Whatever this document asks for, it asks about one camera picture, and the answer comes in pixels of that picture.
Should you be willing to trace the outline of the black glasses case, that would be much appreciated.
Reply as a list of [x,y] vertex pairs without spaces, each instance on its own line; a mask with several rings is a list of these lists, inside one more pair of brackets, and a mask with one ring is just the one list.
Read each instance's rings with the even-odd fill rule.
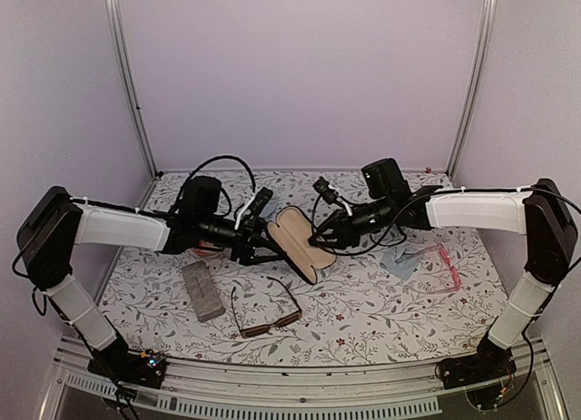
[[320,270],[332,266],[337,257],[309,243],[312,224],[296,206],[280,210],[267,223],[267,235],[285,253],[288,264],[309,285],[318,282]]

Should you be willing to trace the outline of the blue cleaning cloth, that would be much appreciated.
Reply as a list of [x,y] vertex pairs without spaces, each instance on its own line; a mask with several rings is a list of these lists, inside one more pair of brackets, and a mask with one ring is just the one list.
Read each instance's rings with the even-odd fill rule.
[[389,248],[379,261],[379,266],[389,274],[407,281],[421,261],[418,253],[412,252],[407,245]]

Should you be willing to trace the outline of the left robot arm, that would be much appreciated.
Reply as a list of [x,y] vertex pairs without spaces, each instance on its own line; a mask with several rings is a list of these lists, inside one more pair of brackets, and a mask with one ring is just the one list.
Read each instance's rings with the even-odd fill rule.
[[16,233],[12,270],[56,307],[105,369],[126,378],[135,369],[133,355],[74,274],[74,253],[84,247],[144,249],[163,255],[227,249],[243,266],[282,259],[284,253],[267,237],[260,215],[270,191],[256,190],[235,219],[219,214],[222,194],[220,180],[194,176],[181,186],[169,209],[153,212],[75,197],[66,188],[53,186]]

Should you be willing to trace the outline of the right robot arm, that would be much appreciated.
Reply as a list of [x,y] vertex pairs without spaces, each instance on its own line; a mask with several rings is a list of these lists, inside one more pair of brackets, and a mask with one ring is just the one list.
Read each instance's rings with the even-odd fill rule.
[[524,273],[469,361],[473,377],[488,380],[503,367],[504,352],[544,311],[576,264],[572,258],[578,229],[569,212],[573,203],[550,179],[514,189],[424,186],[413,191],[392,158],[374,161],[361,172],[371,201],[335,210],[313,227],[312,246],[343,253],[357,247],[361,236],[394,226],[503,230],[526,236]]

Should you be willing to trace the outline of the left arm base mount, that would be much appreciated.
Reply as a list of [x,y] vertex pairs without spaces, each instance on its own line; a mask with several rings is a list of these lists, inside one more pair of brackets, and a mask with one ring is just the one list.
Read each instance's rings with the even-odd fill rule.
[[87,370],[115,383],[160,389],[167,370],[166,356],[147,350],[133,353],[125,348],[108,347],[94,351]]

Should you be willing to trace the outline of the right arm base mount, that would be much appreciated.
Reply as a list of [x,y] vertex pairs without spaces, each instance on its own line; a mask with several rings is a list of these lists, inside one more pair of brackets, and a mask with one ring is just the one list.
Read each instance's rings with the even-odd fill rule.
[[469,404],[479,411],[500,407],[516,372],[511,351],[500,358],[479,354],[448,357],[439,361],[434,370],[445,389],[464,388]]

